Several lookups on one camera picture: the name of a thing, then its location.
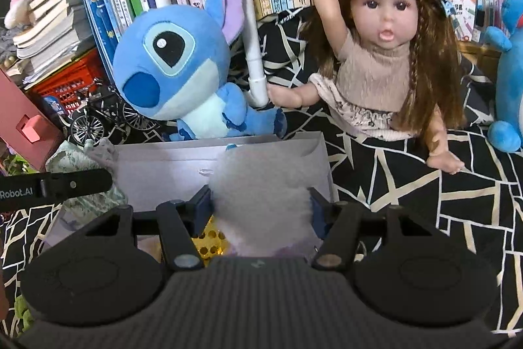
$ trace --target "bed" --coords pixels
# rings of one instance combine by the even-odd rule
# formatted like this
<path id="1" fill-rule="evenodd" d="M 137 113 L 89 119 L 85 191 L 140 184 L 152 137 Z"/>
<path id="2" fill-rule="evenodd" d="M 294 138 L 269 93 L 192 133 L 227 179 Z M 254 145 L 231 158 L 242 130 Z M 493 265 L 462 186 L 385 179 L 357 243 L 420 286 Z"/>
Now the bed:
<path id="1" fill-rule="evenodd" d="M 259 24 L 264 67 L 269 80 L 286 86 L 307 82 L 316 65 L 300 39 L 298 29 L 308 9 L 283 12 Z M 247 73 L 240 44 L 233 46 L 230 78 L 245 86 Z M 493 84 L 463 59 L 466 77 L 462 93 L 469 126 L 450 133 L 450 148 L 466 169 L 457 175 L 442 174 L 425 165 L 427 152 L 417 140 L 383 142 L 355 139 L 333 122 L 328 108 L 286 111 L 288 138 L 297 132 L 322 131 L 329 152 L 335 196 L 356 200 L 372 211 L 400 204 L 434 224 L 458 244 L 487 259 L 498 275 L 498 297 L 486 314 L 496 333 L 513 335 L 523 329 L 523 154 L 500 153 L 487 142 L 492 121 Z M 160 133 L 127 133 L 115 143 L 157 141 Z M 2 225 L 4 281 L 12 303 L 19 295 L 25 265 L 40 253 L 42 239 L 58 206 L 43 206 L 15 213 Z M 363 254 L 377 248 L 379 239 L 367 239 Z M 11 309 L 4 332 L 16 335 L 19 322 Z"/>

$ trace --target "doll's hair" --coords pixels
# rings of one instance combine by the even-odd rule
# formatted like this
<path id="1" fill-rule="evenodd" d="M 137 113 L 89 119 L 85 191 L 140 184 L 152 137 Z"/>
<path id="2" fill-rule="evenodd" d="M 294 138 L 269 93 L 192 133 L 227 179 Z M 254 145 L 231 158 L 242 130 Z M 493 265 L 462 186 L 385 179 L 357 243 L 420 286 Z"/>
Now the doll's hair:
<path id="1" fill-rule="evenodd" d="M 338 0 L 350 31 L 350 1 Z M 462 68 L 458 60 L 456 37 L 441 0 L 416 0 L 418 30 L 410 46 L 409 93 L 398 114 L 402 130 L 424 132 L 436 104 L 448 128 L 463 124 L 464 111 L 460 96 Z M 320 73 L 332 78 L 337 60 L 329 45 L 318 12 L 314 10 L 303 35 Z"/>

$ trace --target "red plastic basket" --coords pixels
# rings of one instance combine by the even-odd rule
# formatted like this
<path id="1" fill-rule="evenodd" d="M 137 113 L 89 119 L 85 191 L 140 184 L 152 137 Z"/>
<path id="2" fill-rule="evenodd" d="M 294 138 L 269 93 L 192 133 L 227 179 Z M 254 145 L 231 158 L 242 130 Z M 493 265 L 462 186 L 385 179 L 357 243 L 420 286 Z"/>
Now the red plastic basket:
<path id="1" fill-rule="evenodd" d="M 104 67 L 98 50 L 94 48 L 64 70 L 36 85 L 32 92 L 41 96 L 56 112 L 60 113 L 61 107 L 69 114 L 80 105 L 76 91 L 89 89 L 95 78 L 104 79 Z"/>

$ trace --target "stitch plush toy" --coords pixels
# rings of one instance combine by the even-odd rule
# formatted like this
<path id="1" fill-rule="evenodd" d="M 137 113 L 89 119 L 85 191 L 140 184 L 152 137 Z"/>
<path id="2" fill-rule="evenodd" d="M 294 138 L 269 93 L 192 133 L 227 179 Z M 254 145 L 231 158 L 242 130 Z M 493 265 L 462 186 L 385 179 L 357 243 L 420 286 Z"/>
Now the stitch plush toy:
<path id="1" fill-rule="evenodd" d="M 140 114 L 177 120 L 172 141 L 276 133 L 287 122 L 281 109 L 256 111 L 227 82 L 229 44 L 243 26 L 243 0 L 206 0 L 152 9 L 123 34 L 113 60 L 121 95 Z"/>
<path id="2" fill-rule="evenodd" d="M 504 0 L 501 18 L 511 37 L 488 27 L 486 40 L 501 50 L 496 80 L 496 119 L 488 140 L 500 151 L 513 153 L 523 137 L 523 0 Z"/>

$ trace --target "bicycle wheel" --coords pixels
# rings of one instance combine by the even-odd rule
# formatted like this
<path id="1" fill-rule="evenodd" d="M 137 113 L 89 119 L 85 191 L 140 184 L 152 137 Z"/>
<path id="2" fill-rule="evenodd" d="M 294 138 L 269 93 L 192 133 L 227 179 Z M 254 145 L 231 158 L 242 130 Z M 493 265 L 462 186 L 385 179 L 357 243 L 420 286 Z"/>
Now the bicycle wheel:
<path id="1" fill-rule="evenodd" d="M 89 112 L 76 117 L 69 127 L 69 132 L 75 144 L 83 147 L 87 140 L 93 140 L 94 145 L 97 145 L 106 135 L 106 129 L 105 118 L 95 112 Z"/>
<path id="2" fill-rule="evenodd" d="M 129 104 L 124 104 L 122 107 L 122 117 L 130 127 L 136 129 L 137 131 L 151 131 L 158 126 L 156 122 L 148 119 L 145 116 L 142 116 Z"/>

